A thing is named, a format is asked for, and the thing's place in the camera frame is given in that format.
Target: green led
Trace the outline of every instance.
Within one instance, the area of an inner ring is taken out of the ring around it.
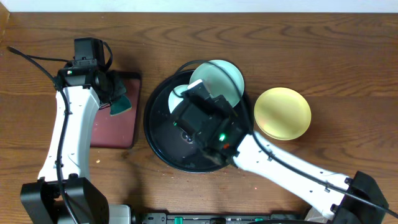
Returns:
[[[224,141],[225,137],[226,137],[225,134],[220,134],[220,138],[218,140]]]

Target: green sponge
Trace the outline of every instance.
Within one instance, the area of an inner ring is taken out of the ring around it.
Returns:
[[[111,105],[111,116],[116,116],[131,109],[131,102],[129,98],[122,95],[120,99],[113,102]]]

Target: white backdrop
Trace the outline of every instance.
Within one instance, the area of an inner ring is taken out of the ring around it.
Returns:
[[[10,12],[398,12],[398,0],[0,0]]]

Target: wooden table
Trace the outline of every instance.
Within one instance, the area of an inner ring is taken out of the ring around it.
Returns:
[[[231,166],[209,174],[180,172],[150,149],[142,117],[154,88],[189,60],[223,58],[240,67],[253,102],[276,86],[308,100],[313,119],[307,133],[274,143],[325,169],[373,176],[398,210],[396,14],[12,13],[0,48],[0,222],[30,223],[19,192],[36,180],[55,120],[50,80],[6,46],[72,58],[77,37],[107,41],[112,68],[143,77],[136,145],[90,152],[91,181],[109,203],[170,213],[308,208],[254,174]],[[40,63],[54,75],[63,66]],[[397,223],[389,215],[385,222]]]

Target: yellow plate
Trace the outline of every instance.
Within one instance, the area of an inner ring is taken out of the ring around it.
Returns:
[[[272,88],[256,101],[254,118],[268,136],[279,140],[300,137],[311,122],[311,109],[302,95],[289,88]]]

